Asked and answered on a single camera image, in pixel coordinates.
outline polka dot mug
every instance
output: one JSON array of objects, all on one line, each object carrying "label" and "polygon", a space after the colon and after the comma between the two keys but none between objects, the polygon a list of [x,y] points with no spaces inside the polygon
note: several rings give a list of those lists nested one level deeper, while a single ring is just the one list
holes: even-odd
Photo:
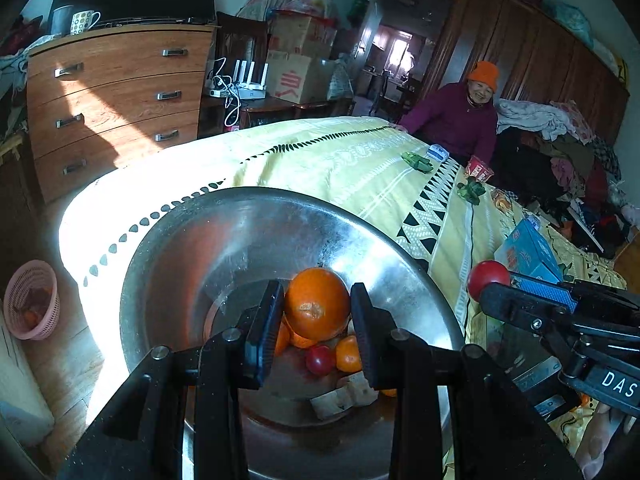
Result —
[{"label": "polka dot mug", "polygon": [[100,12],[97,10],[82,10],[76,12],[71,18],[71,34],[80,34],[92,28],[100,20]]}]

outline blue carton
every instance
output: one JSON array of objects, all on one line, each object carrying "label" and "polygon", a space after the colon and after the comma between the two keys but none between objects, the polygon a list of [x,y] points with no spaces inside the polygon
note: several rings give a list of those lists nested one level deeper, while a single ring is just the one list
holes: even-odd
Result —
[{"label": "blue carton", "polygon": [[513,272],[549,283],[562,281],[562,272],[551,247],[527,219],[516,225],[494,257]]}]

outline person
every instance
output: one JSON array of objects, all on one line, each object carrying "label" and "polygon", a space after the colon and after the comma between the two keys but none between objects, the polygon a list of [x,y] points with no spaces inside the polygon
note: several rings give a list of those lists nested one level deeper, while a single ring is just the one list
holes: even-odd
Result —
[{"label": "person", "polygon": [[394,127],[427,144],[441,145],[463,166],[472,155],[488,165],[498,122],[493,102],[497,80],[498,67],[478,61],[466,81],[444,85]]}]

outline mug handle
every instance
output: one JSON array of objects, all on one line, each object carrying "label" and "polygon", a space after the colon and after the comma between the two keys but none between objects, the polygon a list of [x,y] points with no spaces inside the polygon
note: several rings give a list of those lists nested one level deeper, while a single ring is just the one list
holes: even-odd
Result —
[{"label": "mug handle", "polygon": [[97,19],[97,20],[95,20],[91,25],[89,25],[89,26],[86,28],[86,30],[89,30],[89,29],[90,29],[90,28],[92,28],[96,23],[98,23],[98,22],[100,21],[100,11],[99,11],[99,10],[96,10],[96,11],[94,12],[94,15],[93,15],[93,16],[91,16],[91,20],[92,20],[92,21],[94,20],[94,17],[96,16],[96,14],[98,15],[98,19]]}]

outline woman's hand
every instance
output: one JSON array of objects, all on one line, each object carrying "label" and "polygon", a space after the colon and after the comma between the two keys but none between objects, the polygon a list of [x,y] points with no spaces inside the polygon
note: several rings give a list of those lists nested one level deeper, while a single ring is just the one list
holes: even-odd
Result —
[{"label": "woman's hand", "polygon": [[391,126],[394,130],[398,130],[399,132],[402,132],[404,134],[409,133],[409,130],[407,130],[404,126],[400,126],[400,124],[389,123],[389,126]]}]

